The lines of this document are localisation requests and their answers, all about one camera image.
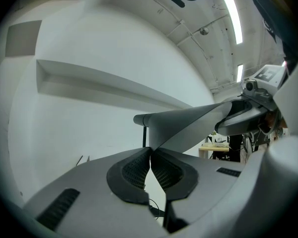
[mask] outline table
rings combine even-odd
[[[216,147],[215,145],[211,146],[200,146],[199,156],[203,159],[208,159],[208,151],[213,152],[229,152],[229,147]]]
[[[214,152],[229,152],[229,147],[216,147],[212,146],[200,146],[199,150],[201,151],[214,151]]]

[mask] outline ceiling light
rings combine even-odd
[[[234,0],[224,0],[230,14],[235,32],[236,44],[243,42],[242,27],[240,25],[239,16]]]
[[[243,68],[244,66],[241,64],[238,66],[238,72],[237,72],[237,83],[240,82],[242,80],[242,76],[243,76]]]

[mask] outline metal pole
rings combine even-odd
[[[143,133],[143,147],[146,147],[146,139],[147,139],[147,127],[144,126],[144,133]]]

